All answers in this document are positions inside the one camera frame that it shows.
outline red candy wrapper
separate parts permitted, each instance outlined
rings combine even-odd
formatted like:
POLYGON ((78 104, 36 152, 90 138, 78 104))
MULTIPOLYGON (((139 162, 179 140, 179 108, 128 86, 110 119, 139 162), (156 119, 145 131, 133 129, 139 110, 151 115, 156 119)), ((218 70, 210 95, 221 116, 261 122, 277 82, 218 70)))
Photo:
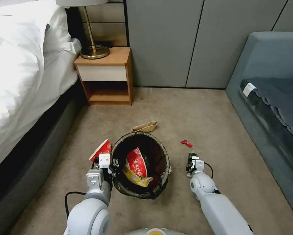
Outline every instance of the red candy wrapper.
POLYGON ((192 147, 192 144, 190 144, 187 140, 181 141, 181 143, 187 145, 189 148, 192 147))
POLYGON ((96 157, 99 156, 100 153, 110 153, 112 150, 112 145, 108 139, 103 141, 102 144, 94 151, 94 153, 90 156, 89 160, 94 161, 96 157))
POLYGON ((147 167, 139 148, 132 150, 127 155, 130 170, 139 177, 147 177, 147 167))

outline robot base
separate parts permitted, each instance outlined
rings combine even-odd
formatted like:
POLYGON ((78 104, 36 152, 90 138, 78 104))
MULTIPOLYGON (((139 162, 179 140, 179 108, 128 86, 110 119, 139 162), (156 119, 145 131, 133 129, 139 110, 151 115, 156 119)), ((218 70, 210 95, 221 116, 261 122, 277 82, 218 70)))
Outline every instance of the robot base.
POLYGON ((175 232, 166 228, 142 228, 125 235, 185 235, 185 233, 175 232))

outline brass lamp base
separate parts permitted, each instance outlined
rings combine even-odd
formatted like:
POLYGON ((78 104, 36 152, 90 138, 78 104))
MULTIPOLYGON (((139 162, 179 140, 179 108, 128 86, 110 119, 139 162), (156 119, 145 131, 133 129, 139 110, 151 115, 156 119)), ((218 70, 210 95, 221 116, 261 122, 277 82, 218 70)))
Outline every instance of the brass lamp base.
POLYGON ((105 56, 107 56, 110 53, 110 49, 108 49, 105 46, 95 46, 96 47, 96 53, 93 52, 93 49, 91 46, 89 46, 86 49, 81 49, 80 55, 82 58, 85 59, 100 59, 105 56))

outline white drawer front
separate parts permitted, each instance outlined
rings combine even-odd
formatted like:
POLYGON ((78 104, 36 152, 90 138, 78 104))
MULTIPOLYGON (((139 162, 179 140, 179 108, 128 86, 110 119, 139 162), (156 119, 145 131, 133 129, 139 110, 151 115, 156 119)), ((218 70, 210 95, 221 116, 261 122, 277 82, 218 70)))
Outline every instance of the white drawer front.
POLYGON ((81 80, 86 82, 126 82, 126 67, 123 66, 83 66, 78 65, 81 80))

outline lamp shade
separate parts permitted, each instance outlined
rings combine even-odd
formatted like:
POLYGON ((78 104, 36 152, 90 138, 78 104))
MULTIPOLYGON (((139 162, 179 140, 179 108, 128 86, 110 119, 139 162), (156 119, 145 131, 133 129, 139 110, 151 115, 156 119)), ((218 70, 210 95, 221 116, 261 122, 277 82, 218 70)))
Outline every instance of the lamp shade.
POLYGON ((107 0, 56 0, 56 4, 62 7, 84 7, 107 3, 107 0))

